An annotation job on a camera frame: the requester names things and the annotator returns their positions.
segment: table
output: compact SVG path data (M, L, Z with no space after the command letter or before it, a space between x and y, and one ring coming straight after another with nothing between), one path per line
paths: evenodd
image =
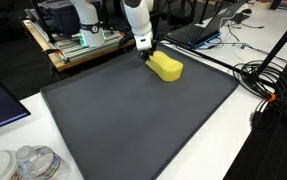
M31 36L39 44L42 51L47 50L47 49L53 49L53 47L50 45L50 43L47 42L43 38L41 33L31 24L31 22L29 20L23 20L22 24L23 24L24 28L26 29L27 33L31 34ZM125 44L124 47L132 45L132 44L134 44L133 40L129 41L127 44ZM107 48L103 51L97 52L95 54L91 54L91 56L86 56L86 57L81 58L80 60L71 61L68 63L64 63L62 58L55 53L49 54L48 59L50 60L50 63L54 66L54 68L58 72L61 72L63 70L72 68L74 66L80 65L82 63L85 63L87 61L93 60L95 58L98 58L98 57L103 56L105 54L109 54L109 53L114 52L114 51L117 51L117 47L110 47L110 48Z
M262 15L266 18L265 20L260 19ZM277 23L271 22L274 16L279 19ZM260 33L256 33L258 37L256 41L254 38L251 39L252 36L247 35L252 31L245 27L242 28L244 34L241 31L235 31L235 34L250 45L268 51L287 28L287 11L255 10L253 16L244 21L248 24L260 22L268 23L264 24L265 29L257 31ZM265 36L267 34L273 34L275 37L269 38ZM244 57L252 56L252 54L262 58L264 56L250 49L241 50L227 45L202 52L231 65L248 61ZM279 55L287 59L287 44ZM221 71L231 73L228 69L207 60L196 59ZM244 88L238 87L191 138L158 179L222 179L251 132L249 120L260 101L261 99L251 95ZM22 103L32 115L0 128L0 150L18 150L24 145L47 145L72 166L71 179L82 179L41 94L24 99Z

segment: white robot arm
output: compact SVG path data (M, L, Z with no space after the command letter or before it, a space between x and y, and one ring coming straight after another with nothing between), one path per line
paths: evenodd
M137 50L152 49L152 24L150 11L154 0L123 0L127 20L132 27Z
M97 47L104 44L103 29L97 17L95 7L86 0L70 0L74 5L79 18L82 36L81 45L88 47Z

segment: sponge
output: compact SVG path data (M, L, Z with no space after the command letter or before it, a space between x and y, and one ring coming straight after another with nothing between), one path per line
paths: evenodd
M181 77L183 64L171 59L161 51L155 51L145 63L165 82L173 82Z

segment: plastic container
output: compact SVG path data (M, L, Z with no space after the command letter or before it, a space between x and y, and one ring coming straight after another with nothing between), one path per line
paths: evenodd
M69 0L47 0L40 7L52 16L58 33L71 36L80 31L79 16Z
M0 180L20 180L22 177L17 170L15 152L0 151Z
M18 172L25 179L69 179L70 166L46 146L24 146L16 153Z

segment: gray mat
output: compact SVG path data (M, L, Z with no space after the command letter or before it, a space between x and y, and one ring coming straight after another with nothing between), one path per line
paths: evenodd
M238 85L228 74L158 49L184 64L178 81L161 81L134 51L42 89L85 179L156 178Z

